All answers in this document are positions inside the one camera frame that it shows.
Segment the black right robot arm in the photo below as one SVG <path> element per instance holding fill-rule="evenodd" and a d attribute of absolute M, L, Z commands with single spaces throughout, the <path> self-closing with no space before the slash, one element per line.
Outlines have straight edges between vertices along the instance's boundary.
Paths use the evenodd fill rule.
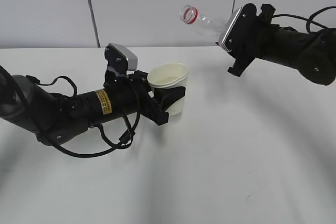
<path fill-rule="evenodd" d="M 228 68 L 241 76 L 255 59 L 297 70 L 309 81 L 328 86 L 335 81 L 335 29 L 305 34 L 276 27 L 246 37 L 230 53 L 235 62 Z"/>

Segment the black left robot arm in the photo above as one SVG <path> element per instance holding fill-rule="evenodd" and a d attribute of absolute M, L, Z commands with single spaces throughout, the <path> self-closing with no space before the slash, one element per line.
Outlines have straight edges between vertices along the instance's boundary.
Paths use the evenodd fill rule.
<path fill-rule="evenodd" d="M 49 93 L 32 76 L 14 75 L 29 107 L 49 138 L 64 144 L 89 128 L 125 115 L 140 113 L 157 125 L 168 122 L 168 108 L 185 96 L 185 87 L 152 91 L 148 74 L 136 71 L 124 77 L 105 74 L 103 89 L 68 97 Z"/>

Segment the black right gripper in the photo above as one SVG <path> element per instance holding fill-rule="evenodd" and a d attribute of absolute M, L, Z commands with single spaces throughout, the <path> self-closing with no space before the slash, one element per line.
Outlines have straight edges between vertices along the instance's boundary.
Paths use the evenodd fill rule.
<path fill-rule="evenodd" d="M 228 40 L 232 47 L 229 53 L 234 59 L 234 64 L 228 68 L 228 72 L 240 77 L 245 69 L 261 55 L 261 42 L 258 35 L 251 35 L 240 40 Z"/>

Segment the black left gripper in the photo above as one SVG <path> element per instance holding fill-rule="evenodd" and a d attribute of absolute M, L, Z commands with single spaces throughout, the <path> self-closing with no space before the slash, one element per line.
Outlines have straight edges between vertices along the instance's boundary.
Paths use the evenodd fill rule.
<path fill-rule="evenodd" d="M 135 95 L 137 114 L 141 114 L 156 125 L 166 124 L 169 114 L 164 111 L 182 111 L 186 87 L 154 88 L 154 98 L 150 97 L 151 87 L 148 73 L 136 70 L 127 76 L 126 82 Z"/>

